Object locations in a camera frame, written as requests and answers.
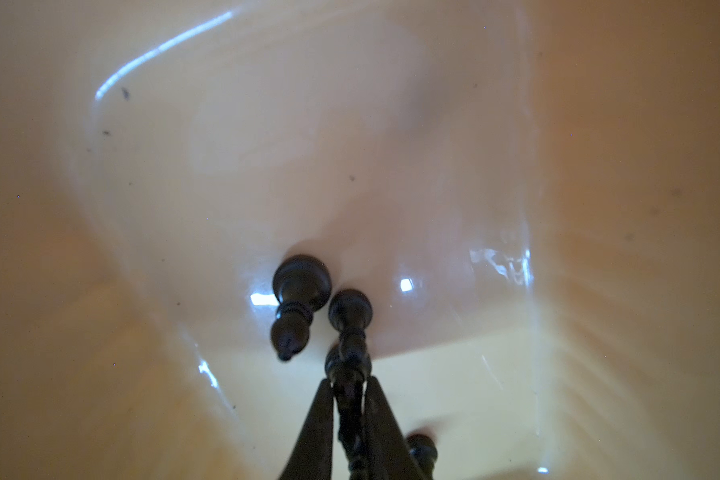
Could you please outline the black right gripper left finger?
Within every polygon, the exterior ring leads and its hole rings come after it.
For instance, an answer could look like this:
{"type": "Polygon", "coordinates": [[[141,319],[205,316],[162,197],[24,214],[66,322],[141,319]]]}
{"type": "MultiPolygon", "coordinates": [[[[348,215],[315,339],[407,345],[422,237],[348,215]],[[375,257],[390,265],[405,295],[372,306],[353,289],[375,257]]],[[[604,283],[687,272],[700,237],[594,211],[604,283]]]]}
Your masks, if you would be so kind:
{"type": "Polygon", "coordinates": [[[320,382],[280,480],[330,480],[334,397],[328,379],[320,382]]]}

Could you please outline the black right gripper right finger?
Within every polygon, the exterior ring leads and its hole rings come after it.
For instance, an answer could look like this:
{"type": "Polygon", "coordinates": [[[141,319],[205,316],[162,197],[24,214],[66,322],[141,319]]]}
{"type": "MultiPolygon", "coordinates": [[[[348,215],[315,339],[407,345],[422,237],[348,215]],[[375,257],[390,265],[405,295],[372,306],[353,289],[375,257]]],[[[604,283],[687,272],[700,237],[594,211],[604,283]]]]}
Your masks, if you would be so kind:
{"type": "Polygon", "coordinates": [[[375,376],[365,390],[363,428],[369,479],[425,479],[375,376]]]}

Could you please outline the black chess piece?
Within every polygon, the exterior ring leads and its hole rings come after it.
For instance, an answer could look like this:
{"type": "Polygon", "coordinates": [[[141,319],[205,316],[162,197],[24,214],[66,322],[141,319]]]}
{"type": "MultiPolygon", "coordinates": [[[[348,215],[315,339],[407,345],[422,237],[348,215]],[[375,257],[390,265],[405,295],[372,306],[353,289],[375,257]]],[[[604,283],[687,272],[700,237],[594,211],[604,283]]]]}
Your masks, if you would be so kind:
{"type": "Polygon", "coordinates": [[[339,338],[326,357],[325,373],[336,402],[338,440],[345,452],[351,479],[369,477],[363,402],[365,385],[372,371],[365,333],[372,316],[370,300],[356,289],[337,292],[329,305],[329,322],[339,338]]]}

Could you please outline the black chess pawn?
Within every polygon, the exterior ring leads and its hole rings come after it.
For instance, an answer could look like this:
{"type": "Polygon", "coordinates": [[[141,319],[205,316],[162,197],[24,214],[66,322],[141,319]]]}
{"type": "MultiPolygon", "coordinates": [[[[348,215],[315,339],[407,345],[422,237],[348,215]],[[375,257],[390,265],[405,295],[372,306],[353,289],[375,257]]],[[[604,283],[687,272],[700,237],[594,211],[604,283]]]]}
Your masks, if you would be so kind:
{"type": "Polygon", "coordinates": [[[426,480],[433,479],[433,472],[438,460],[438,450],[434,440],[421,433],[406,438],[409,454],[426,480]]]}

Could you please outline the black chess bishop lying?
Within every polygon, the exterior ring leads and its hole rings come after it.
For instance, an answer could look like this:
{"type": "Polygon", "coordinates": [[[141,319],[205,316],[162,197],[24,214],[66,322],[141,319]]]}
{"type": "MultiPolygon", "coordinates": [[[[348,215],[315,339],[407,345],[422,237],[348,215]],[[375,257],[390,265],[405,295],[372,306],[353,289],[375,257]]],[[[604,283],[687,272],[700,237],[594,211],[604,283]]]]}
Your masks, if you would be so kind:
{"type": "Polygon", "coordinates": [[[278,267],[272,289],[278,307],[270,340],[277,358],[288,362],[307,346],[314,314],[328,303],[332,280],[322,261],[298,254],[278,267]]]}

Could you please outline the yellow plastic tray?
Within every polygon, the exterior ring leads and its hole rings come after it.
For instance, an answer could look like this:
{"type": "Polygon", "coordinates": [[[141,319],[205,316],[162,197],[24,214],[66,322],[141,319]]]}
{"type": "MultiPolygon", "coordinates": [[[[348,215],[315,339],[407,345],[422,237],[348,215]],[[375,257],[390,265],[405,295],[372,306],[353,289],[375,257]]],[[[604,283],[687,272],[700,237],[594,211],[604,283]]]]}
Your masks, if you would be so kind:
{"type": "Polygon", "coordinates": [[[0,479],[274,479],[337,339],[438,479],[720,479],[720,1],[0,1],[0,479]]]}

